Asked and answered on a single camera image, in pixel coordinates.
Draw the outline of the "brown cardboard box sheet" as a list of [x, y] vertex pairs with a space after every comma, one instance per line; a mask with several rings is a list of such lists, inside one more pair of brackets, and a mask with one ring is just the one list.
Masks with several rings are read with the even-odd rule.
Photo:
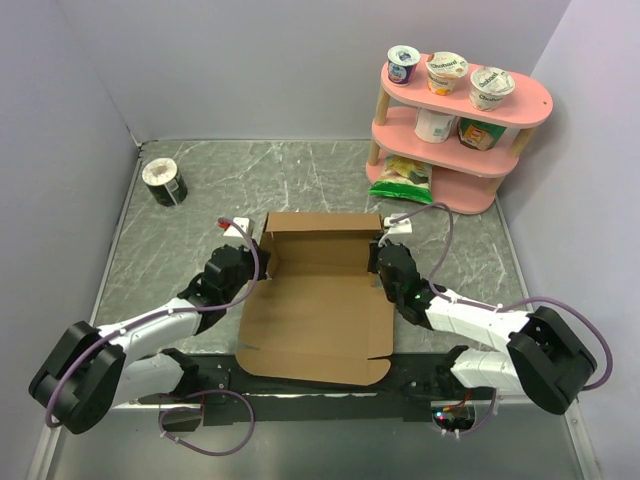
[[391, 368], [394, 307], [368, 271], [371, 213], [271, 212], [267, 279], [243, 302], [236, 360], [255, 376], [369, 386]]

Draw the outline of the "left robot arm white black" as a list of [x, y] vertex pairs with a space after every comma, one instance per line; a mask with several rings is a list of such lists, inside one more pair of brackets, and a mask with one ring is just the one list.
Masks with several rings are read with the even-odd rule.
[[74, 434], [93, 428], [113, 407], [154, 394], [185, 396], [198, 366], [170, 343], [215, 325], [265, 279], [267, 250], [225, 245], [165, 305], [96, 328], [70, 326], [32, 379], [28, 392], [46, 409], [50, 428]]

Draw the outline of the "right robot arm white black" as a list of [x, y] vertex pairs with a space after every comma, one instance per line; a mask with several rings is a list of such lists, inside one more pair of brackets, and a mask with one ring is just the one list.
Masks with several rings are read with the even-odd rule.
[[597, 369], [595, 357], [553, 309], [504, 311], [477, 304], [422, 278], [409, 249], [389, 240], [369, 245], [370, 272], [387, 300], [409, 323], [460, 335], [485, 345], [454, 347], [437, 375], [444, 387], [491, 388], [526, 395], [552, 414], [563, 414]]

